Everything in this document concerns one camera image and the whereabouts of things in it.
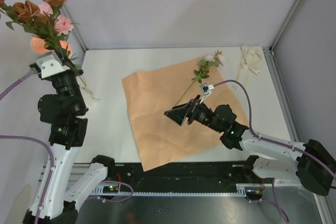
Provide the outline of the green and peach wrapping paper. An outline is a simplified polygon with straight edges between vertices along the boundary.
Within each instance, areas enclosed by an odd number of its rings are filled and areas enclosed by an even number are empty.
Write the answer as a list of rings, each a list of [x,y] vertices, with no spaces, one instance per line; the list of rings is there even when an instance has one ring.
[[[200,59],[152,71],[137,71],[122,85],[128,116],[145,171],[221,145],[220,134],[193,122],[177,125],[164,115],[201,94],[193,82]]]

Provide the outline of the peach rose stem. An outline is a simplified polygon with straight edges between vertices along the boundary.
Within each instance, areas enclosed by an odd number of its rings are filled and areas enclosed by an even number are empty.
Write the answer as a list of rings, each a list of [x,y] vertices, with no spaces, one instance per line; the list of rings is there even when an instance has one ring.
[[[67,49],[67,56],[71,61],[77,60],[79,58],[77,54],[72,52],[72,47],[68,42],[61,40],[60,45],[62,49]],[[52,51],[50,49],[47,49],[46,43],[43,39],[35,36],[33,36],[30,40],[30,47],[33,50],[33,52],[39,55],[43,55]]]

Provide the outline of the pink peony stem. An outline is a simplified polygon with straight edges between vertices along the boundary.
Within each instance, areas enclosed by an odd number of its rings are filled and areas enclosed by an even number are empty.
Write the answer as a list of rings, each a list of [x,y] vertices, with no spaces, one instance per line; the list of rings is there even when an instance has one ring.
[[[49,18],[53,20],[54,22],[54,29],[57,32],[58,36],[60,37],[61,41],[67,41],[70,33],[72,32],[74,25],[71,22],[71,20],[60,14],[60,11],[55,9],[55,12],[53,8],[48,3],[42,3],[38,5],[40,13],[42,14],[42,17],[47,17],[47,20],[49,21]]]

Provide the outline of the pale pink blossom stem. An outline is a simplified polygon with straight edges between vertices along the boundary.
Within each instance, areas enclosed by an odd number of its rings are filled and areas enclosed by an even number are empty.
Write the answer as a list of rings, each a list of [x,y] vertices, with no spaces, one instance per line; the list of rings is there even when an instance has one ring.
[[[213,55],[204,56],[198,61],[198,69],[193,70],[194,77],[192,78],[191,84],[181,95],[179,100],[176,102],[175,106],[179,105],[183,97],[188,93],[188,91],[193,87],[195,83],[202,84],[204,79],[209,78],[210,69],[212,67],[222,67],[224,65],[225,57],[222,51],[217,50]]]

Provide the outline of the brown rose stem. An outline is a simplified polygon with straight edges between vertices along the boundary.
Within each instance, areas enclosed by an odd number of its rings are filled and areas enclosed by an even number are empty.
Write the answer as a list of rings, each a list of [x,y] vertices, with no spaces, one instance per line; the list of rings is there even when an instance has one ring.
[[[63,4],[67,0],[42,0],[42,3],[48,3],[54,10],[60,11]],[[45,41],[47,49],[54,51],[62,63],[75,69],[77,75],[82,75],[83,70],[78,64],[73,63],[67,56],[67,49],[62,49],[60,45],[60,37],[54,29],[54,22],[52,19],[42,17],[37,4],[30,0],[25,2],[15,2],[13,5],[6,4],[6,0],[1,0],[1,14],[7,16],[10,21],[6,22],[6,26],[11,30],[13,25],[17,24],[24,32],[32,36],[41,38]]]

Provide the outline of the cream printed ribbon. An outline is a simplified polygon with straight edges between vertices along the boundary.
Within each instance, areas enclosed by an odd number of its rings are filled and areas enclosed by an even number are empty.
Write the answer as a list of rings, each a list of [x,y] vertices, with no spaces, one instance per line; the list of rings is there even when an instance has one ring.
[[[241,57],[236,72],[236,81],[247,87],[252,75],[258,76],[261,71],[259,65],[263,60],[263,51],[260,47],[243,45],[240,48]]]

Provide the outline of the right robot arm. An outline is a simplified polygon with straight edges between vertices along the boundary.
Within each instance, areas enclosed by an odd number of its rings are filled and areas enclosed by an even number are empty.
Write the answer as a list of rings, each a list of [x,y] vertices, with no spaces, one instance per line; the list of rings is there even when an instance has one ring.
[[[164,115],[178,125],[198,122],[221,134],[228,149],[254,152],[242,169],[243,179],[254,183],[259,178],[279,178],[300,182],[308,191],[327,196],[335,180],[335,159],[316,140],[308,143],[270,140],[237,122],[229,105],[211,110],[199,98],[175,106]]]

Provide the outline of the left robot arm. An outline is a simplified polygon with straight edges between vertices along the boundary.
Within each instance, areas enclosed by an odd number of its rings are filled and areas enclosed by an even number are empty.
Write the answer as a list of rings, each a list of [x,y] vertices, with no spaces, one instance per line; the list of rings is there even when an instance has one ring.
[[[39,77],[48,80],[56,94],[44,95],[38,102],[40,120],[51,125],[47,173],[43,176],[34,203],[24,216],[24,223],[75,223],[79,210],[92,191],[103,181],[115,178],[115,161],[97,155],[88,170],[67,189],[71,170],[86,135],[88,108],[76,77],[82,71],[47,70]]]

